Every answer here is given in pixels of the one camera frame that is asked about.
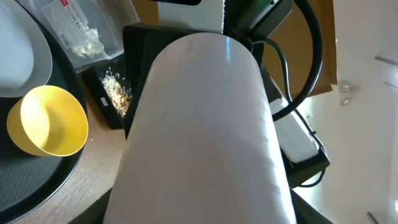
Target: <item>white label with red text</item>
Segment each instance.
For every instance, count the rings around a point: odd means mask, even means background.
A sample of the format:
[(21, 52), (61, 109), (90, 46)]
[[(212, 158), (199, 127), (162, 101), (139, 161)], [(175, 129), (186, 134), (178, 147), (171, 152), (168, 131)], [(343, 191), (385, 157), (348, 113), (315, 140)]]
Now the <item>white label with red text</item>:
[(42, 8), (44, 16), (66, 49), (86, 39), (76, 6), (78, 4), (73, 0), (55, 0)]

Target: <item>table surface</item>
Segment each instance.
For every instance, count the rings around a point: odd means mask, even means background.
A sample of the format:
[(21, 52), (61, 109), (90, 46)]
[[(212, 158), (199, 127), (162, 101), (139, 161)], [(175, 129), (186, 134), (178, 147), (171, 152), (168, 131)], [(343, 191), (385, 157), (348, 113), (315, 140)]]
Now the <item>table surface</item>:
[(53, 197), (15, 223), (68, 223), (113, 186), (126, 143), (124, 130), (109, 129), (90, 92), (84, 91), (90, 130), (75, 171)]

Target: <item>white wall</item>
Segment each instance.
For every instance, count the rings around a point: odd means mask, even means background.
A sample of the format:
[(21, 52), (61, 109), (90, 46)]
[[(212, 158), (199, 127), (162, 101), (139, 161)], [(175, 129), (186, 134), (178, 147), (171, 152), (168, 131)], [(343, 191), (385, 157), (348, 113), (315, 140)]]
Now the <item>white wall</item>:
[[(374, 60), (385, 46), (386, 26), (392, 25), (386, 21), (398, 10), (392, 10), (391, 1), (334, 1), (339, 80), (358, 86), (346, 107), (338, 104), (337, 91), (312, 98), (314, 126), (331, 160), (313, 191), (313, 198), (322, 200), (314, 204), (335, 223), (371, 223), (367, 212), (380, 223), (392, 216), (397, 95), (384, 82), (398, 80), (398, 67)], [(398, 189), (391, 191), (398, 196)]]
[(389, 12), (385, 17), (384, 42), (379, 55), (398, 62), (398, 1), (389, 0), (387, 4)]
[[(396, 113), (394, 136), (398, 134), (398, 113)], [(398, 138), (394, 138), (391, 157), (391, 179), (389, 189), (388, 224), (398, 223)]]

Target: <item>brown cardboard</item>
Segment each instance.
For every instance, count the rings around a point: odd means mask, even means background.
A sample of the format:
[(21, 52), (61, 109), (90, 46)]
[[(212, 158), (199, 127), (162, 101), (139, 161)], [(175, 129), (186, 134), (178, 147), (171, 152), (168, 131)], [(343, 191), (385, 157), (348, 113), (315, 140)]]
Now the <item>brown cardboard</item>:
[(150, 0), (132, 0), (141, 22), (149, 25), (159, 25), (157, 2)]
[[(323, 66), (320, 78), (312, 95), (332, 91), (331, 84), (337, 84), (335, 18), (333, 0), (309, 0), (320, 24), (323, 40)], [(141, 19), (146, 24), (159, 24), (157, 3), (149, 0), (132, 0)], [(281, 47), (289, 66), (290, 92), (297, 95), (310, 71), (312, 62), (311, 34), (302, 13), (294, 4), (292, 12), (269, 37)], [(284, 91), (280, 60), (275, 51), (266, 46), (263, 64), (271, 77)]]

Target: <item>white bowl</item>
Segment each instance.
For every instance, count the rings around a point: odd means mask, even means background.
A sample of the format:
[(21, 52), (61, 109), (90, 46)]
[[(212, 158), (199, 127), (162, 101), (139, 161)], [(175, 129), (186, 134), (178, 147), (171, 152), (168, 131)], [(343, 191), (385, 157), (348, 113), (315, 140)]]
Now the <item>white bowl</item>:
[(34, 20), (15, 1), (0, 0), (0, 97), (20, 97), (45, 85), (50, 47)]

